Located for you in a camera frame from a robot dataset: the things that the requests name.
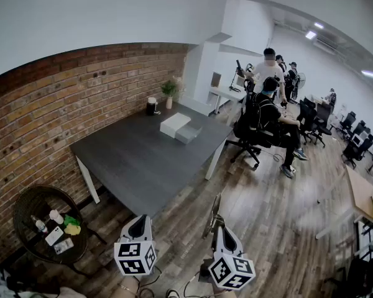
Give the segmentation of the green plant with pink flowers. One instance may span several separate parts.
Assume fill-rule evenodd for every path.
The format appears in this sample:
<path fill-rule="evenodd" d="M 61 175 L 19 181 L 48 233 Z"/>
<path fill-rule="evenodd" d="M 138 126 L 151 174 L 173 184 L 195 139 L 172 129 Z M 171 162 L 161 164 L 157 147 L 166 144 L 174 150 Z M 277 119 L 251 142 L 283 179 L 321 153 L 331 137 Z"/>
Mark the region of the green plant with pink flowers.
<path fill-rule="evenodd" d="M 180 98 L 185 92 L 185 84 L 182 77 L 173 76 L 161 86 L 162 93 L 167 97 Z"/>

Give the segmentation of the clear plastic bottle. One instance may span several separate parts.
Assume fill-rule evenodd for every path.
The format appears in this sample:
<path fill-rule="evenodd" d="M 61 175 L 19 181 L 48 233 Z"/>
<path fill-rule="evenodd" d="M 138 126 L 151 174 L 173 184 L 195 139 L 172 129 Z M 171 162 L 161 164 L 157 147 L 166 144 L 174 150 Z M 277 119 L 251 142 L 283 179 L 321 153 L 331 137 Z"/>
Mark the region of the clear plastic bottle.
<path fill-rule="evenodd" d="M 31 215 L 30 218 L 32 219 L 34 225 L 37 227 L 39 232 L 41 232 L 43 234 L 48 234 L 48 228 L 42 220 L 40 220 L 39 218 L 37 218 L 34 215 Z"/>

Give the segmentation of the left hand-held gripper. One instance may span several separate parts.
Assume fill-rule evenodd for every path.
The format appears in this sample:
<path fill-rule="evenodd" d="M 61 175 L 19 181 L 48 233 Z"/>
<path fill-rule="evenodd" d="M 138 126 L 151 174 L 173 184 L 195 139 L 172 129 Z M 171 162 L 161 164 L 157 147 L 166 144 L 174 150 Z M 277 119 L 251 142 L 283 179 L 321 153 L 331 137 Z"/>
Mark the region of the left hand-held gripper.
<path fill-rule="evenodd" d="M 151 223 L 144 214 L 122 228 L 114 244 L 114 259 L 123 276 L 146 276 L 152 272 L 157 255 Z"/>

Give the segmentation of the white desk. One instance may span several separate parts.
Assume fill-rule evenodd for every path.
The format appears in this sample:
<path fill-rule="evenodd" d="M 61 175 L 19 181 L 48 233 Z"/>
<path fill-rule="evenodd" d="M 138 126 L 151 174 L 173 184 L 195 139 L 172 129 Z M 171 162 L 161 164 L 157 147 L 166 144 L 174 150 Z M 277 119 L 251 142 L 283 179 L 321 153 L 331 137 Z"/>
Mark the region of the white desk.
<path fill-rule="evenodd" d="M 226 122 L 227 126 L 231 125 L 231 122 L 235 118 L 239 108 L 241 108 L 241 105 L 246 103 L 246 92 L 244 88 L 236 86 L 235 89 L 237 89 L 237 91 L 225 86 L 210 87 L 210 93 L 217 96 L 216 104 L 214 107 L 215 114 L 219 112 L 219 107 L 222 99 L 227 99 L 228 101 L 232 102 L 231 111 Z"/>

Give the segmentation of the white table leg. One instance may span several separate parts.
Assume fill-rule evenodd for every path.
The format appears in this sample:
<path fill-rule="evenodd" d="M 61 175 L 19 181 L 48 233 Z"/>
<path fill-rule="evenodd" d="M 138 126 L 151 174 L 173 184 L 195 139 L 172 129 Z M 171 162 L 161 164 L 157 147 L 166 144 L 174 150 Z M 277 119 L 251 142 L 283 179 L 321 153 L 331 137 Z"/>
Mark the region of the white table leg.
<path fill-rule="evenodd" d="M 212 177 L 212 175 L 214 173 L 214 170 L 215 170 L 216 165 L 218 163 L 219 157 L 221 156 L 221 153 L 223 151 L 225 143 L 226 143 L 226 140 L 224 140 L 220 144 L 220 146 L 216 149 L 216 151 L 214 152 L 214 155 L 212 157 L 210 166 L 209 166 L 208 171 L 207 171 L 206 176 L 205 176 L 205 179 L 208 180 L 208 181 L 211 179 L 211 177 Z"/>
<path fill-rule="evenodd" d="M 81 174 L 83 176 L 83 179 L 85 180 L 85 183 L 88 187 L 88 190 L 90 192 L 91 197 L 93 198 L 93 200 L 96 204 L 100 203 L 98 193 L 95 189 L 95 186 L 93 184 L 93 180 L 91 178 L 91 175 L 90 175 L 90 172 L 89 172 L 88 168 L 83 164 L 83 162 L 77 156 L 76 156 L 76 160 L 77 160 L 78 166 L 80 168 Z"/>

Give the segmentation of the patterned phone case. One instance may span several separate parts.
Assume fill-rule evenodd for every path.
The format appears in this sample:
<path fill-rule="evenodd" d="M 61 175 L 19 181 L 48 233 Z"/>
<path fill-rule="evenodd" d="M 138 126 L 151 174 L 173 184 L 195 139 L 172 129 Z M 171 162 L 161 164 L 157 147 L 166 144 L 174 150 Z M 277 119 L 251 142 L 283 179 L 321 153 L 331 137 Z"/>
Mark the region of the patterned phone case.
<path fill-rule="evenodd" d="M 66 252 L 67 250 L 69 250 L 70 248 L 73 248 L 74 247 L 74 244 L 73 244 L 73 241 L 71 238 L 66 238 L 65 240 L 55 244 L 53 246 L 54 250 L 55 250 L 55 253 L 57 255 L 60 255 L 64 252 Z"/>

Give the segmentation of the person's right forearm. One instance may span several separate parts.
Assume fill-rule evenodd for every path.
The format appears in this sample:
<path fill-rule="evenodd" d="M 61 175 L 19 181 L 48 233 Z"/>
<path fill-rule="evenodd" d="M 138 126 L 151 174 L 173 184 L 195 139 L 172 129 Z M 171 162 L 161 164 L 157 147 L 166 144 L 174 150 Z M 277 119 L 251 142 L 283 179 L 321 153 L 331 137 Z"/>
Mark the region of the person's right forearm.
<path fill-rule="evenodd" d="M 214 298 L 237 298 L 234 291 L 229 291 L 226 289 L 214 288 L 213 289 Z"/>

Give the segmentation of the round dark wicker side table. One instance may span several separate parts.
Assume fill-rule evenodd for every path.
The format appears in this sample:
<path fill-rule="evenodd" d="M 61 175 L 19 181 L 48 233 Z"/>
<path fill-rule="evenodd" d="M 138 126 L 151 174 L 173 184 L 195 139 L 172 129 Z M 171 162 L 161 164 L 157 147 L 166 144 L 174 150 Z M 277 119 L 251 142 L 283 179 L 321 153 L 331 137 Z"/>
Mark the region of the round dark wicker side table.
<path fill-rule="evenodd" d="M 58 225 L 50 219 L 49 213 L 52 209 L 58 210 L 63 218 L 67 214 L 77 219 L 80 222 L 80 234 L 75 236 L 66 234 L 64 224 Z M 57 255 L 53 246 L 49 246 L 45 241 L 48 234 L 39 232 L 30 218 L 31 215 L 45 223 L 48 234 L 57 226 L 63 230 L 62 237 L 55 244 L 66 238 L 71 238 L 74 247 Z M 16 235 L 30 254 L 48 263 L 65 265 L 74 272 L 88 278 L 91 278 L 92 275 L 76 269 L 75 263 L 81 260 L 86 253 L 90 236 L 94 235 L 101 243 L 106 243 L 97 232 L 87 226 L 75 201 L 67 193 L 53 186 L 36 185 L 25 189 L 15 203 L 13 225 Z"/>

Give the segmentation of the white cup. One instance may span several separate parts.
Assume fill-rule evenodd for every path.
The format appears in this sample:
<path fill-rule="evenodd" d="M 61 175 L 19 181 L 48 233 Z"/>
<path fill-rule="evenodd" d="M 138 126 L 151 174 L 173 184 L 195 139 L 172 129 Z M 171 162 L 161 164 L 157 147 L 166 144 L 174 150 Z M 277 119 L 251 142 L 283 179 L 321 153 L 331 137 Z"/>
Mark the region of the white cup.
<path fill-rule="evenodd" d="M 56 222 L 58 225 L 61 225 L 64 223 L 64 218 L 62 217 L 62 215 L 59 213 L 58 210 L 52 209 L 49 213 L 49 217 L 51 220 Z"/>

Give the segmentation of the black monitor on stand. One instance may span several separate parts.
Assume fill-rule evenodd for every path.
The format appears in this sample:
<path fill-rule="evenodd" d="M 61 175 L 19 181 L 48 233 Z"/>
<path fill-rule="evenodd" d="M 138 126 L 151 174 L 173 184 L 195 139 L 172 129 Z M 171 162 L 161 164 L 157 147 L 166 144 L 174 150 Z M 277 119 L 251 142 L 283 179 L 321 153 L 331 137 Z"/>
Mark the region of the black monitor on stand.
<path fill-rule="evenodd" d="M 253 92 L 254 87 L 256 85 L 253 77 L 248 77 L 244 73 L 244 70 L 242 69 L 239 60 L 236 60 L 236 63 L 237 63 L 237 67 L 236 67 L 233 79 L 231 81 L 231 84 L 229 86 L 229 89 L 231 91 L 235 91 L 237 93 L 241 92 L 241 90 L 236 87 L 237 84 L 234 83 L 236 81 L 236 77 L 238 77 L 238 78 L 242 79 L 242 87 L 244 88 L 244 90 L 247 91 L 247 92 Z"/>

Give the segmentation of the person's left forearm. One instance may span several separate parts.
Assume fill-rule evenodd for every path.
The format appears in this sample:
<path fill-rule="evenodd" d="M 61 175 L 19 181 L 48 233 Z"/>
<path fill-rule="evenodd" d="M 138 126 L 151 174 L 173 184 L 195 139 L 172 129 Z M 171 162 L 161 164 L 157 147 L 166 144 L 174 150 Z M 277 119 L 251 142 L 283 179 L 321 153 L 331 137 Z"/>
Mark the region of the person's left forearm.
<path fill-rule="evenodd" d="M 139 293 L 140 280 L 135 276 L 125 276 L 113 298 L 136 298 Z"/>

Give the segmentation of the white box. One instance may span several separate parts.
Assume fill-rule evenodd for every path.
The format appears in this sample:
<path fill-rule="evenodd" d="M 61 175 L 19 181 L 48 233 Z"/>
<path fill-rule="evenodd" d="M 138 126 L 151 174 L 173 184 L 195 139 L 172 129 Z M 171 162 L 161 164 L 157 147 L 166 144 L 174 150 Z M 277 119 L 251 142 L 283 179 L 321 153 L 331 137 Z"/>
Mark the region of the white box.
<path fill-rule="evenodd" d="M 189 144 L 201 132 L 202 126 L 191 117 L 176 113 L 160 124 L 160 131 L 179 142 Z"/>

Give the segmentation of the white phone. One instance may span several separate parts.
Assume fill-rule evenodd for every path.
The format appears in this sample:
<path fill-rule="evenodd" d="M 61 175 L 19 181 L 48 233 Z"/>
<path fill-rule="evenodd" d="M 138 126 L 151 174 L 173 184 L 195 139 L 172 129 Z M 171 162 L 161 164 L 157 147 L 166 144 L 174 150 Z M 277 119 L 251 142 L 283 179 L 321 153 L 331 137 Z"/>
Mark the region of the white phone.
<path fill-rule="evenodd" d="M 53 246 L 63 235 L 63 230 L 57 226 L 46 237 L 45 241 L 49 246 Z"/>

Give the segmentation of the black cylinder speaker white top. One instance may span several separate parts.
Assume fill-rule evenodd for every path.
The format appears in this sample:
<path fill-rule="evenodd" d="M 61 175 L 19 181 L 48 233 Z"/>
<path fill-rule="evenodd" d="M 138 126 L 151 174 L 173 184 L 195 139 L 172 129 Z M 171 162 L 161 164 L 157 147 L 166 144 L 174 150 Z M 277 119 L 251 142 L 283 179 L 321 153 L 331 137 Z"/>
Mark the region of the black cylinder speaker white top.
<path fill-rule="evenodd" d="M 161 112 L 157 110 L 157 99 L 155 97 L 149 97 L 147 99 L 146 114 L 148 116 L 160 115 Z"/>

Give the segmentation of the light wooden desk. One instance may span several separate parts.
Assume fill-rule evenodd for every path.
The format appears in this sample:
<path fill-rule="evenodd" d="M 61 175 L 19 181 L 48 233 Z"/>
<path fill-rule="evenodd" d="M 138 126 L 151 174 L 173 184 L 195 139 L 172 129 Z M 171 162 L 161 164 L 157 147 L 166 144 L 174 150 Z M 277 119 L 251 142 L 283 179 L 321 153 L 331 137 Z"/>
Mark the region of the light wooden desk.
<path fill-rule="evenodd" d="M 341 174 L 327 189 L 327 191 L 321 195 L 321 197 L 317 200 L 317 203 L 321 203 L 322 201 L 329 199 L 333 190 L 337 188 L 344 180 L 346 180 L 348 184 L 350 200 L 349 207 L 347 207 L 336 220 L 332 221 L 327 227 L 315 235 L 317 240 L 337 228 L 339 225 L 341 225 L 341 223 L 351 216 L 355 217 L 354 223 L 357 223 L 362 219 L 366 219 L 370 223 L 368 228 L 365 229 L 363 233 L 370 234 L 371 230 L 373 230 L 373 185 L 349 166 L 344 166 Z M 373 239 L 368 244 L 361 246 L 354 255 L 360 256 L 361 253 L 365 252 L 367 249 L 373 249 Z"/>

